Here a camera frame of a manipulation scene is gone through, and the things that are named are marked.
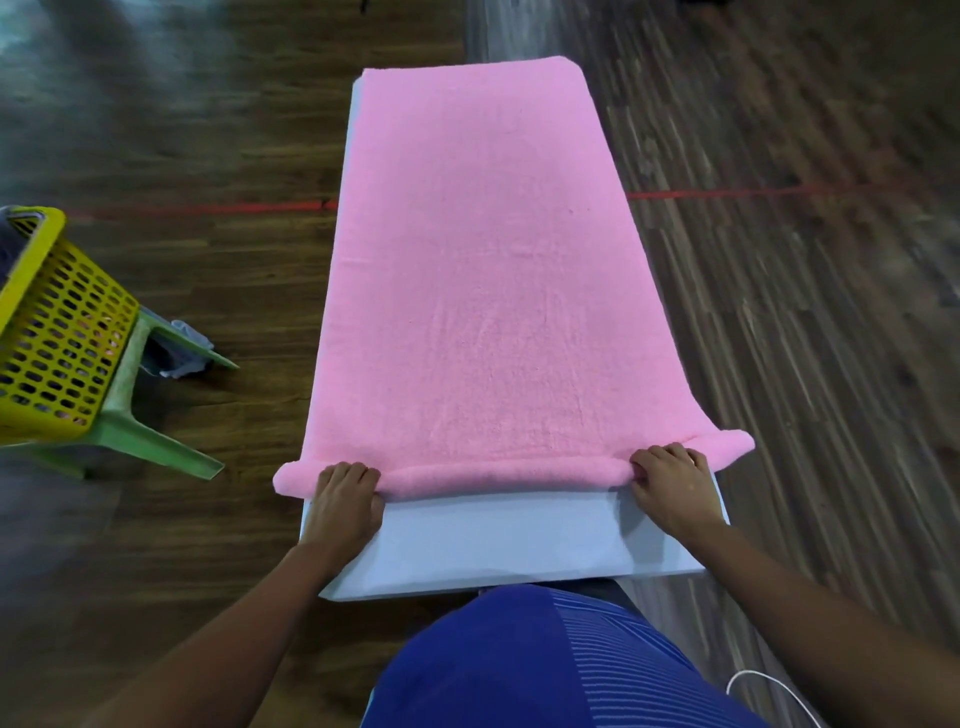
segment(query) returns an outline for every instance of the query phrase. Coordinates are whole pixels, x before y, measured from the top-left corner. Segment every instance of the plastic basket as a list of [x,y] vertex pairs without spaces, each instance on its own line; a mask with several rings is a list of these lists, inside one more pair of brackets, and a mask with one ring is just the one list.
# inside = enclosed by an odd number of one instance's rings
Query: plastic basket
[[0,445],[81,437],[136,322],[137,301],[63,236],[52,207],[11,207],[29,240],[0,290]]

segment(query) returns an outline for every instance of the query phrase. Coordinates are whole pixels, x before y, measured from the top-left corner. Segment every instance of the person's right hand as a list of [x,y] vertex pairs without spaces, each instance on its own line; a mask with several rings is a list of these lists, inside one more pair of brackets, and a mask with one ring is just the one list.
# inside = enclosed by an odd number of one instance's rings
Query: person's right hand
[[681,544],[716,524],[725,525],[707,458],[680,443],[639,449],[630,456],[636,504]]

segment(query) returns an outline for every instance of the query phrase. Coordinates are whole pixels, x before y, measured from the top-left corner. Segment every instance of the chair leg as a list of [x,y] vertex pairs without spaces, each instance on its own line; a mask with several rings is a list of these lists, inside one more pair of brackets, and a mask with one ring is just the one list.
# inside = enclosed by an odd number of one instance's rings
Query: chair leg
[[161,321],[160,319],[153,319],[153,318],[150,320],[150,322],[153,328],[153,331],[151,331],[151,334],[156,334],[158,336],[163,336],[168,339],[172,339],[173,341],[177,342],[179,346],[182,346],[185,349],[189,349],[194,353],[198,353],[201,356],[205,356],[208,359],[212,359],[213,361],[217,362],[221,366],[227,367],[228,369],[240,369],[238,365],[234,364],[225,356],[221,356],[220,354],[215,352],[213,349],[205,349],[197,342],[184,336],[180,331],[177,331],[175,328],[170,326],[170,324],[168,324],[167,322]]
[[86,477],[86,469],[69,455],[61,454],[62,448],[53,443],[20,443],[18,445],[5,445],[0,450],[12,452],[18,456],[22,455],[38,463],[38,465],[45,466],[67,477],[75,477],[78,480],[83,480]]
[[29,450],[30,458],[40,465],[44,465],[55,473],[67,477],[83,480],[86,478],[86,468],[77,463],[72,457],[57,452],[53,447],[38,446]]
[[209,480],[224,468],[219,460],[150,429],[127,413],[101,410],[83,442],[124,452],[203,480]]

